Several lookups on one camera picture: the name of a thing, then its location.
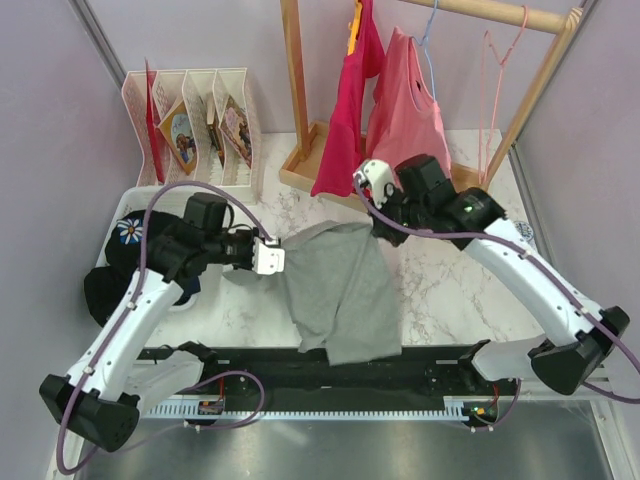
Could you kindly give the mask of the grey t-shirt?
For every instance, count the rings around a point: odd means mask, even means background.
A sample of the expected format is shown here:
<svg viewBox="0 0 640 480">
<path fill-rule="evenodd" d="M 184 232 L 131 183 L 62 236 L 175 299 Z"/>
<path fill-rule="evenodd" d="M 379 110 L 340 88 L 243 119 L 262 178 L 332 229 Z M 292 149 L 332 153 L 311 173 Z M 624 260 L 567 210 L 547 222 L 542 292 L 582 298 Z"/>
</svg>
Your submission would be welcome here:
<svg viewBox="0 0 640 480">
<path fill-rule="evenodd" d="M 402 352 L 393 276 L 372 226 L 324 221 L 282 241 L 282 272 L 225 272 L 231 283 L 264 287 L 286 307 L 306 353 L 323 348 L 332 366 Z"/>
</svg>

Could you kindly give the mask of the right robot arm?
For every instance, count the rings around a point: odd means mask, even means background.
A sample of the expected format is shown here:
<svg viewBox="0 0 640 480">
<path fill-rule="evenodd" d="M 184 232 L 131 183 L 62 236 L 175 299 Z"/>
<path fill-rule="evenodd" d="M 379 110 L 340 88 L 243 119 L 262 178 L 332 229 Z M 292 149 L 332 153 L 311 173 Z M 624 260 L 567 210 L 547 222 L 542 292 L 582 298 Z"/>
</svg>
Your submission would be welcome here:
<svg viewBox="0 0 640 480">
<path fill-rule="evenodd" d="M 580 387 L 601 393 L 588 379 L 614 349 L 639 364 L 621 340 L 629 316 L 581 294 L 528 244 L 496 200 L 478 187 L 456 191 L 434 157 L 417 155 L 397 168 L 368 160 L 353 183 L 375 236 L 394 246 L 410 236 L 452 243 L 499 279 L 542 329 L 539 337 L 474 345 L 457 371 L 465 391 L 535 378 L 565 396 Z"/>
</svg>

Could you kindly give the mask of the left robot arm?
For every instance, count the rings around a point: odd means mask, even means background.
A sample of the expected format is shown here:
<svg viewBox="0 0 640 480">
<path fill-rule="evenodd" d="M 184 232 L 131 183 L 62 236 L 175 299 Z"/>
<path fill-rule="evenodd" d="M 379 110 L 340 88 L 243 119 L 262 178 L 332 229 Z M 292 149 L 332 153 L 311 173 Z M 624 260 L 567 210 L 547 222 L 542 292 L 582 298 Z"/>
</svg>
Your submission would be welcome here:
<svg viewBox="0 0 640 480">
<path fill-rule="evenodd" d="M 188 198 L 181 220 L 156 237 L 142 235 L 138 268 L 101 333 L 65 375 L 48 375 L 40 386 L 61 434 L 71 431 L 115 452 L 146 411 L 174 394 L 216 388 L 218 367 L 193 343 L 144 371 L 132 368 L 158 323 L 208 266 L 259 275 L 283 270 L 281 244 L 260 223 L 241 231 L 224 224 L 236 209 L 252 214 L 227 192 L 203 187 Z"/>
</svg>

